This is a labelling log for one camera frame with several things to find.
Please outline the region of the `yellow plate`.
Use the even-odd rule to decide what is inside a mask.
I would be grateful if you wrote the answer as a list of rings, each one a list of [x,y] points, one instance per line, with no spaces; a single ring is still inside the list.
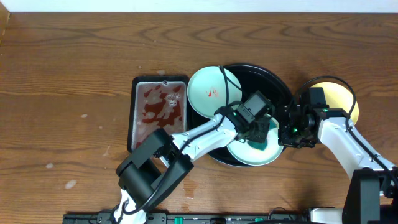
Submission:
[[[311,88],[316,88],[313,92],[315,96],[324,96],[324,101],[316,105],[326,113],[330,109],[343,109],[346,113],[350,112],[354,96],[350,90],[343,85],[333,82],[321,82],[314,84]]]

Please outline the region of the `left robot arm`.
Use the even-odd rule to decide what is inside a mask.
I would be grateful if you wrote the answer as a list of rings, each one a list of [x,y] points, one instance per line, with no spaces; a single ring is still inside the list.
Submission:
[[[169,135],[162,128],[155,130],[116,168],[122,197],[114,219],[144,223],[145,214],[174,191],[196,159],[235,140],[261,142],[270,118],[245,106],[222,107],[212,119],[189,131]]]

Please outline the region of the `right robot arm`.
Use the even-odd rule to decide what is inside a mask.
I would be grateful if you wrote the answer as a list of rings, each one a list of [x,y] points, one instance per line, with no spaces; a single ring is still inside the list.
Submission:
[[[309,88],[277,110],[279,144],[326,146],[350,179],[343,208],[312,208],[311,223],[397,223],[397,166],[362,137],[350,112],[330,108],[322,88]]]

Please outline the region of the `green yellow sponge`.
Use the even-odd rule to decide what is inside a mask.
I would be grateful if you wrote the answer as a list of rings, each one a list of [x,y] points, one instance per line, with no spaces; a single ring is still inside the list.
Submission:
[[[265,151],[267,147],[267,141],[264,142],[248,141],[248,145],[255,150]]]

